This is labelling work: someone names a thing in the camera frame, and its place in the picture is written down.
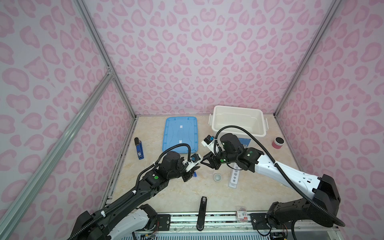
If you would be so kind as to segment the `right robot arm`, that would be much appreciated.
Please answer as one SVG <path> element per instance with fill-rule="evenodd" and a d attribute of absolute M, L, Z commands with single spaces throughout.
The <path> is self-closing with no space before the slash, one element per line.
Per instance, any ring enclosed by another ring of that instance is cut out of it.
<path fill-rule="evenodd" d="M 323 227 L 345 227 L 337 217 L 341 197 L 333 177 L 310 175 L 274 160 L 264 148 L 246 148 L 236 135 L 223 135 L 220 140 L 208 135 L 202 145 L 210 150 L 204 158 L 215 170 L 235 164 L 243 171 L 261 174 L 296 191 L 301 198 L 281 203 L 274 202 L 266 214 L 270 225 L 299 220 L 311 220 Z"/>

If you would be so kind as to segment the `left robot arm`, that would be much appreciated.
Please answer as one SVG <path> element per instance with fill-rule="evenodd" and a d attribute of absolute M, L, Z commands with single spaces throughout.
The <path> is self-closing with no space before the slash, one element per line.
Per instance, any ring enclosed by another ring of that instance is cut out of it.
<path fill-rule="evenodd" d="M 139 230 L 159 229 L 158 213 L 146 202 L 165 189 L 170 180 L 190 180 L 202 157 L 186 158 L 165 151 L 149 167 L 139 173 L 135 186 L 108 206 L 93 214 L 85 211 L 76 220 L 71 240 L 120 240 Z"/>

